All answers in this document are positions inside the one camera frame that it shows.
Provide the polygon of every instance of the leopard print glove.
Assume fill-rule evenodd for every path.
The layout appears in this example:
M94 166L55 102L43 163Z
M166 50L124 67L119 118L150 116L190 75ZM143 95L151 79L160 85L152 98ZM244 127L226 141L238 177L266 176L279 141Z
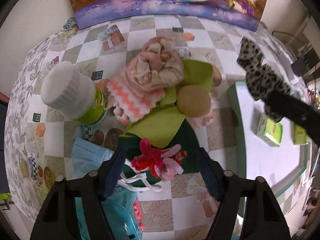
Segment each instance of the leopard print glove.
M246 37L242 38L237 62L246 71L245 82L253 99L266 102L273 90L290 95L289 85L269 65L262 65L264 58L262 50L254 41ZM275 122L280 122L283 118L272 112L268 104L265 104L265 112Z

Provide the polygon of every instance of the pink crocheted cloth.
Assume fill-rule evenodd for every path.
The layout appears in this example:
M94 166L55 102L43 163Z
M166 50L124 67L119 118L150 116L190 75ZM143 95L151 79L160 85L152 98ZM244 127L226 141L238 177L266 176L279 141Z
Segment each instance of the pink crocheted cloth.
M108 105L124 125L136 122L156 107L164 89L183 80L183 66L170 39L148 41L131 62L107 83Z

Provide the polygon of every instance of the tablecloth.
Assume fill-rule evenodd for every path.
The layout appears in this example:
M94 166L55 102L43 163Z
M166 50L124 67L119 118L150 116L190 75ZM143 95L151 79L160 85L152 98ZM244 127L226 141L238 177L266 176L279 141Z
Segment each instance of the tablecloth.
M66 120L62 114L46 106L40 97L43 78L51 65L70 61L82 74L98 82L112 77L137 55L152 37L165 36L192 57L215 64L222 74L222 83L212 88L214 120L207 127L196 130L200 145L211 158L225 169L236 172L235 115L230 108L226 91L235 81L243 81L245 72L236 63L243 36L256 41L273 69L285 76L283 68L270 48L275 48L272 37L263 26L256 33L223 22L198 17L146 15L104 22L83 30L76 25L65 25L33 48L21 66L12 90L6 126L5 161L12 198L17 207L35 220L48 189L30 177L24 178L20 163L28 157L38 157L42 165L54 174L73 178L71 149L74 131L79 125ZM116 25L125 41L105 51L98 34ZM182 32L194 35L186 41ZM304 84L296 89L305 95ZM161 182L163 190L139 193L144 212L144 239L203 239L207 233L218 203L212 199L199 174L182 174L169 182ZM304 190L302 176L278 202L284 213L295 204Z

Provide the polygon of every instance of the dark green cloth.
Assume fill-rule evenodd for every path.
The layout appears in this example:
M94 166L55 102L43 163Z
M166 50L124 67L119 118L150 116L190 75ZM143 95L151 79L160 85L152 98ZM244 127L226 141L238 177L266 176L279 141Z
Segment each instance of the dark green cloth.
M141 155L141 151L139 148L140 138L137 136L120 136L117 145L121 146L126 150L126 158L131 161L135 156ZM196 160L196 152L198 150L199 142L197 139L197 136L195 134L195 131L190 126L190 124L187 122L187 120L184 120L182 125L180 126L178 132L172 139L172 141L169 143L168 147L172 147L176 144L181 145L181 149L186 151L188 156L183 159L181 163L181 167L183 168L183 173L195 173L199 172L197 160ZM127 165L123 167L123 172L127 178L133 177L136 175L136 173ZM147 173L147 180L150 184L155 184L161 179L156 179L150 174L150 171L146 171ZM143 182L141 180L138 180L131 184L135 187L145 187Z

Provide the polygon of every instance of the white cord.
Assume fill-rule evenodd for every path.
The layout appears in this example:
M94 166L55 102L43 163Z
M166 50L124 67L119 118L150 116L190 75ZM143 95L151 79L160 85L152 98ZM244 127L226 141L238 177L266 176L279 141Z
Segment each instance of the white cord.
M147 191L150 189L154 192L160 192L162 190L161 185L156 185L156 184L151 185L147 181L147 174L142 173L140 171L137 171L134 167L132 167L131 162L128 159L125 159L124 164L129 166L136 173L136 175L131 178L127 178L124 175L124 173L121 172L120 176L122 179L118 180L118 185L120 185L121 187L124 187L130 191L135 191L135 192L143 192L143 191ZM146 185L146 187L134 187L134 186L130 185L130 183L135 182L137 180L141 180L144 183L144 185Z

